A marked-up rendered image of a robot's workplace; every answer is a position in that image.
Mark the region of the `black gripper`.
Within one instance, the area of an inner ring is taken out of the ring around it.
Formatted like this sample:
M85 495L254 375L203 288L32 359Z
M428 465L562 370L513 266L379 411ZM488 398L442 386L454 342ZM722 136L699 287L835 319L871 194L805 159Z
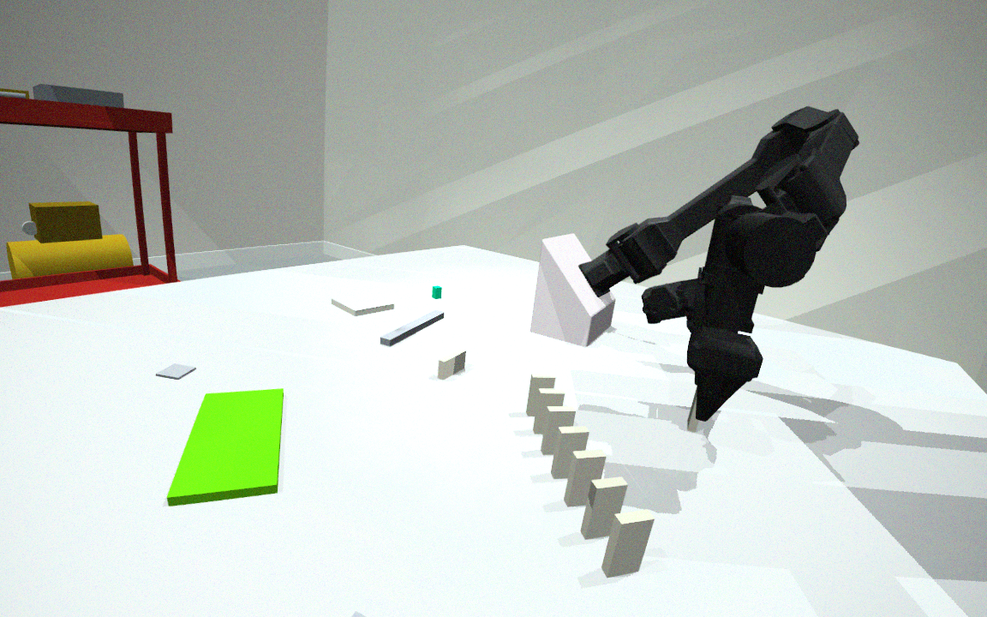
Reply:
M703 422L760 372L763 355L751 336L738 331L753 333L757 294L762 296L765 286L743 271L705 262L705 322L692 323L692 314L686 316L691 332L686 359L696 372L696 419Z

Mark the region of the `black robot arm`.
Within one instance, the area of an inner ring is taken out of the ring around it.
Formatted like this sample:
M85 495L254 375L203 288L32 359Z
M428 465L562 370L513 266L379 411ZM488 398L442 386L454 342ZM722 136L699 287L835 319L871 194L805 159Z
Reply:
M597 297L630 276L661 276L683 239L715 219L706 261L743 271L758 284L797 284L846 210L840 183L858 144L845 112L799 109L773 124L755 155L669 216L628 225L608 238L608 251L578 263ZM758 192L764 208L749 196ZM619 243L618 243L619 241ZM654 285L641 295L648 324L682 319L704 324L705 284L697 279ZM697 320L699 319L699 320Z

